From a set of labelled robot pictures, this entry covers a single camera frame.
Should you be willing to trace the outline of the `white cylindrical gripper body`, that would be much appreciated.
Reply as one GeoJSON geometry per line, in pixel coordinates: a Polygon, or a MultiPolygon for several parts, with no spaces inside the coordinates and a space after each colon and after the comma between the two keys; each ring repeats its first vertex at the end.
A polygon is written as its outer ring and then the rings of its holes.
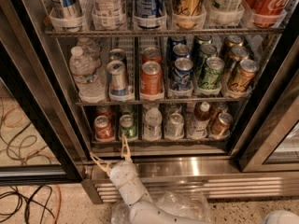
{"type": "Polygon", "coordinates": [[[115,164],[109,172],[109,178],[127,205],[150,200],[150,195],[131,161],[115,164]]]}

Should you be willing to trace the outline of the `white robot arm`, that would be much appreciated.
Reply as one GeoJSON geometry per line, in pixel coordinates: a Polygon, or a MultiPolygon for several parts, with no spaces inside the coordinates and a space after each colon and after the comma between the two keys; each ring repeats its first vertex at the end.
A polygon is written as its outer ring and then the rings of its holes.
{"type": "Polygon", "coordinates": [[[208,224],[199,201],[296,193],[297,163],[263,163],[243,169],[218,147],[194,142],[104,144],[90,153],[112,187],[103,201],[120,199],[130,224],[208,224]]]}

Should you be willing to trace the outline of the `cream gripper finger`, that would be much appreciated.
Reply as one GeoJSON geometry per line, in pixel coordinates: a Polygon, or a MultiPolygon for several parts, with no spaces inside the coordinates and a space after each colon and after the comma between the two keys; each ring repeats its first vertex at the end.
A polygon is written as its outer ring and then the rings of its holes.
{"type": "Polygon", "coordinates": [[[93,162],[107,175],[110,175],[111,172],[111,163],[109,161],[104,161],[97,157],[93,152],[90,153],[90,157],[93,162]]]}
{"type": "Polygon", "coordinates": [[[126,161],[132,161],[131,149],[129,147],[127,137],[124,134],[121,136],[121,156],[126,161]]]}

